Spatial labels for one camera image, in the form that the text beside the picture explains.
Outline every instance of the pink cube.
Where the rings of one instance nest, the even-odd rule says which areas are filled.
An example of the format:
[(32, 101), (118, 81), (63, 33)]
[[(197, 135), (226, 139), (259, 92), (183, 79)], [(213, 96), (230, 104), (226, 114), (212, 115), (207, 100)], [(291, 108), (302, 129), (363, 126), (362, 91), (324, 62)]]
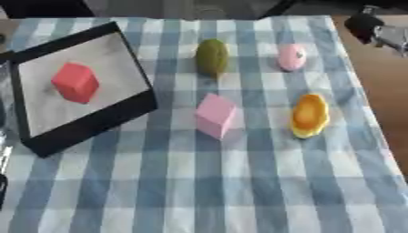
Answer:
[(237, 108), (228, 99), (207, 94), (196, 111), (197, 129), (217, 139), (222, 139), (234, 121)]
[(87, 66), (65, 63), (51, 80), (65, 99), (86, 104), (97, 91), (99, 83)]

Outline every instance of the yellow toy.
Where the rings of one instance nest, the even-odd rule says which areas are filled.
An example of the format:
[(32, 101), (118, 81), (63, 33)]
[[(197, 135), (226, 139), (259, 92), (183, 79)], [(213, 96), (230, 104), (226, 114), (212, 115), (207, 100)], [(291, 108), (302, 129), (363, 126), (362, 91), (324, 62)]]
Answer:
[(307, 94), (292, 110), (291, 130), (296, 137), (312, 137), (320, 134), (329, 120), (329, 109), (324, 98), (318, 94)]

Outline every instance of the green fruit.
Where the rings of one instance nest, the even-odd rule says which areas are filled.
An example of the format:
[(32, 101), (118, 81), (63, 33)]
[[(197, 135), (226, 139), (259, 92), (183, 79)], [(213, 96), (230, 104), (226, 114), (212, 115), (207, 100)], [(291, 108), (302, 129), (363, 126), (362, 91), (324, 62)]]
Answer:
[(196, 64), (200, 73), (218, 78), (228, 64), (227, 47), (218, 39), (204, 40), (197, 49)]

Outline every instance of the blue and white checkered tablecloth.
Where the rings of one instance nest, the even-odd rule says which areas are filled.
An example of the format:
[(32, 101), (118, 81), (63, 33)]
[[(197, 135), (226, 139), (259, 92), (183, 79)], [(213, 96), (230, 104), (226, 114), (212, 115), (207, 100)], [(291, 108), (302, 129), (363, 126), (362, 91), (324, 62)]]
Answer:
[[(408, 189), (328, 16), (252, 21), (26, 19), (21, 50), (116, 20), (159, 110), (47, 159), (17, 147), (0, 232), (408, 232)], [(198, 42), (229, 49), (223, 77), (199, 76)], [(280, 44), (308, 60), (282, 73)], [(209, 93), (241, 109), (234, 138), (195, 130)], [(316, 137), (288, 129), (300, 95), (330, 104)]]

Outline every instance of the toy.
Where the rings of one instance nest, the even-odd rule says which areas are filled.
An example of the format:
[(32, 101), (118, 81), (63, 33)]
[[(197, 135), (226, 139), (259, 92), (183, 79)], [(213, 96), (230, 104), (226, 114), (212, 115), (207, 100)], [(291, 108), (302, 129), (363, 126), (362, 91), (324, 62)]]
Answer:
[(323, 97), (304, 95), (292, 110), (291, 130), (296, 137), (312, 137), (320, 134), (329, 120), (329, 110)]
[(196, 111), (197, 129), (217, 139), (224, 138), (236, 116), (237, 108), (228, 99), (207, 94)]
[(306, 62), (306, 52), (303, 46), (291, 44), (282, 46), (279, 50), (278, 63), (285, 71), (302, 68)]
[(218, 39), (205, 40), (196, 52), (197, 69), (204, 75), (218, 78), (228, 64), (228, 51)]
[(51, 80), (61, 96), (86, 104), (97, 91), (99, 83), (87, 66), (65, 63)]

